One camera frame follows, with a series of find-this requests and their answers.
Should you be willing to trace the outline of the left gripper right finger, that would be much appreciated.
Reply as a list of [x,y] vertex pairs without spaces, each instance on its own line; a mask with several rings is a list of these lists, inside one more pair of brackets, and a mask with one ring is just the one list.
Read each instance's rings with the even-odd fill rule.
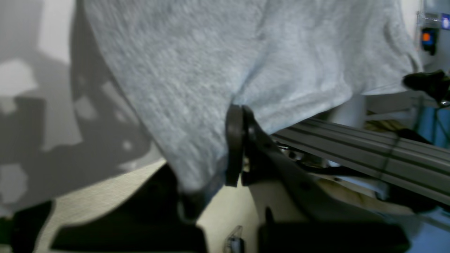
[[410,249],[399,225],[331,197],[280,151],[248,106],[242,111],[249,169],[242,172],[241,183],[257,194],[262,208],[259,253],[405,253]]

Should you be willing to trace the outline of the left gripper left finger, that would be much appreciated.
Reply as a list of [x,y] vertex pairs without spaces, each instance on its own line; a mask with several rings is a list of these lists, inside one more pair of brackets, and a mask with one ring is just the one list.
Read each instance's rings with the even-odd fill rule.
[[51,249],[68,253],[205,253],[207,245],[198,218],[224,186],[237,186],[243,163],[244,110],[231,105],[225,133],[229,156],[200,192],[181,194],[168,163],[137,191],[93,221],[61,228]]

